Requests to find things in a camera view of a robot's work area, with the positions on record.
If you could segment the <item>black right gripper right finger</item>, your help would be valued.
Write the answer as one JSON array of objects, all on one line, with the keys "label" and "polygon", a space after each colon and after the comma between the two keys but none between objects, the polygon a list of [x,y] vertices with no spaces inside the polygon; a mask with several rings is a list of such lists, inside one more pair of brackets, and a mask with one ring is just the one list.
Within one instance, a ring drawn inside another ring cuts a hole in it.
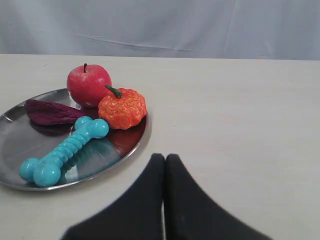
[{"label": "black right gripper right finger", "polygon": [[213,201],[177,154],[166,157],[163,201],[168,240],[269,239]]}]

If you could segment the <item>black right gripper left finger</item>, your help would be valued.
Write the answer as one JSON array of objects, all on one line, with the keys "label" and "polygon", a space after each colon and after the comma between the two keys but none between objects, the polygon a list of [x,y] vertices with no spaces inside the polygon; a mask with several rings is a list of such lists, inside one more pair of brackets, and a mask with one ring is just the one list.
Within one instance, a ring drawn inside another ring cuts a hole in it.
[{"label": "black right gripper left finger", "polygon": [[165,158],[154,153],[137,178],[110,206],[70,227],[64,240],[161,240]]}]

